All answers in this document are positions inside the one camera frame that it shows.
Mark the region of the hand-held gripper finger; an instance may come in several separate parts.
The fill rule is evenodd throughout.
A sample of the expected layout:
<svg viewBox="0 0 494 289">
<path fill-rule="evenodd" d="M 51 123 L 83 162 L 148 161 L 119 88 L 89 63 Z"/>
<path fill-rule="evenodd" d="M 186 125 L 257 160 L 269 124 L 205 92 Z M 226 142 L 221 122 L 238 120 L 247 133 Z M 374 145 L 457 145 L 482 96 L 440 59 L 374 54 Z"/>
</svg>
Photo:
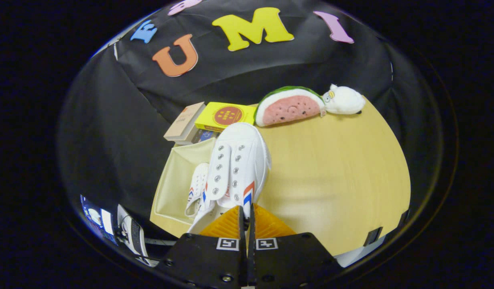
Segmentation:
<svg viewBox="0 0 494 289">
<path fill-rule="evenodd" d="M 183 234 L 157 265 L 157 273 L 184 289 L 240 289 L 247 285 L 244 213 L 237 206 L 233 238 Z"/>
<path fill-rule="evenodd" d="M 251 207 L 247 283 L 256 289 L 317 289 L 344 268 L 310 232 L 261 238 L 261 218 Z"/>
</svg>

